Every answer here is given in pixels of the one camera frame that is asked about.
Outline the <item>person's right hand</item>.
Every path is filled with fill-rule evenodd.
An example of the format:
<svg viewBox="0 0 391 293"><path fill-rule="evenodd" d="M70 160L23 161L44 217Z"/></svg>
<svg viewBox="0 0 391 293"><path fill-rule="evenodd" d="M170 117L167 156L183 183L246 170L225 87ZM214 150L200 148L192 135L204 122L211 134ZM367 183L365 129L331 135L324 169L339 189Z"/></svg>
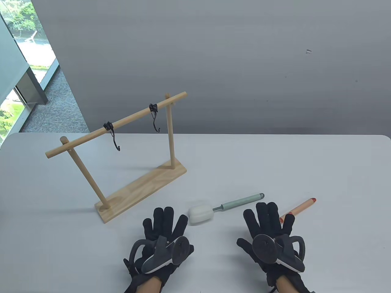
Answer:
<svg viewBox="0 0 391 293"><path fill-rule="evenodd" d="M291 234L295 216L293 214L286 215L284 223L281 224L278 206L275 202L269 202L268 204L265 202L258 202L256 204L256 211L257 216L255 216L251 209L246 209L243 212L243 217L252 239L255 239L255 237L260 234L265 234L271 238L284 234L289 236ZM268 265L265 262L262 262L253 252L252 244L243 238L238 238L236 244L260 266L267 276L278 279L283 275L286 277L299 275L283 265Z"/></svg>

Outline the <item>person's left hand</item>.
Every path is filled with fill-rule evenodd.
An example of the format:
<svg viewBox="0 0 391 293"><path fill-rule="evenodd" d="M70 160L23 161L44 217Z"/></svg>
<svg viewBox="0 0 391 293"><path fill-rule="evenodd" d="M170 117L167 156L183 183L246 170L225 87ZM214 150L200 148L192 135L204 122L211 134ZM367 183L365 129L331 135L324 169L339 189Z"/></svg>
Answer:
<svg viewBox="0 0 391 293"><path fill-rule="evenodd" d="M129 258L123 260L132 278L131 292L153 277L165 286L173 272L194 252L194 246L184 236L187 226L186 215L180 215L174 224L172 207L155 208L153 219L144 219L145 238L136 241Z"/></svg>

